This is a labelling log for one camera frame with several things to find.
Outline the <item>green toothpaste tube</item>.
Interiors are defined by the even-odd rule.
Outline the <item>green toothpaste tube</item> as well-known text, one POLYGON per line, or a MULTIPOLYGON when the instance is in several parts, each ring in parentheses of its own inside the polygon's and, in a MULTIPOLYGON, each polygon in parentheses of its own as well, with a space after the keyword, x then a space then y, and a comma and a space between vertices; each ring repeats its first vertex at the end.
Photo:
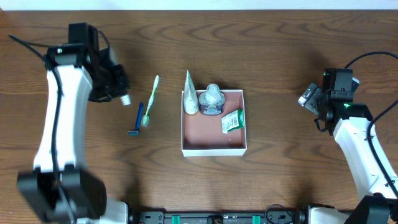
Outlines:
POLYGON ((131 104, 131 98, 128 94, 121 96, 120 100, 124 106, 128 106, 131 104))

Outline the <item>white conditioner tube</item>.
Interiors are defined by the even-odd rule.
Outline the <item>white conditioner tube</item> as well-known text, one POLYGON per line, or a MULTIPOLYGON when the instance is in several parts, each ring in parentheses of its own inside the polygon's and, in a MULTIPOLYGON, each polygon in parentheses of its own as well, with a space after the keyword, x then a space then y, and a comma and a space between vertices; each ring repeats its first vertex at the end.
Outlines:
POLYGON ((195 114, 199 110, 197 92, 188 70, 183 93, 183 108, 187 114, 195 114))

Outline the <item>green soap packet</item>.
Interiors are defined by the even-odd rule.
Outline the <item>green soap packet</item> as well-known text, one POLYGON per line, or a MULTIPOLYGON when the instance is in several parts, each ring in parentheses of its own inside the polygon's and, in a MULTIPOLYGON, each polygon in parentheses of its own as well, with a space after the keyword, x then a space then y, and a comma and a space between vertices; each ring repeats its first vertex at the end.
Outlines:
POLYGON ((228 134, 236 129, 244 127, 243 110, 235 110, 221 118, 222 132, 228 134))

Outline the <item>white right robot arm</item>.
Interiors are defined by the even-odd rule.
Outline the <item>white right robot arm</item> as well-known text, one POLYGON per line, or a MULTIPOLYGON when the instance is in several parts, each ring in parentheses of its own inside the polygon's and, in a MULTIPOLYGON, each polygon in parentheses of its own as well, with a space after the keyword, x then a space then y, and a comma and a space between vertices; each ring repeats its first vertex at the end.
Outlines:
POLYGON ((363 103, 354 103, 359 80, 347 68, 327 68, 323 84, 311 83, 298 103, 312 112, 317 129, 339 145, 354 179, 359 204, 349 213, 326 205, 311 205, 297 223, 387 223, 397 221, 397 174, 363 103))

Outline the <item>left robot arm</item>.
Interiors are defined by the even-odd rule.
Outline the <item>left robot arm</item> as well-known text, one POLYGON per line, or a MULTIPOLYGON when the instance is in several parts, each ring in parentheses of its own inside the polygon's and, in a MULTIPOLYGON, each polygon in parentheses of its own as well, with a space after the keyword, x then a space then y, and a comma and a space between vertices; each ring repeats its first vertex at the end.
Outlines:
POLYGON ((44 223, 129 221, 128 205, 109 198, 86 168, 87 104, 131 102, 129 78, 111 47, 100 47, 103 36, 87 23, 70 24, 67 43, 41 56, 49 85, 44 131, 33 169, 19 173, 17 186, 44 223))

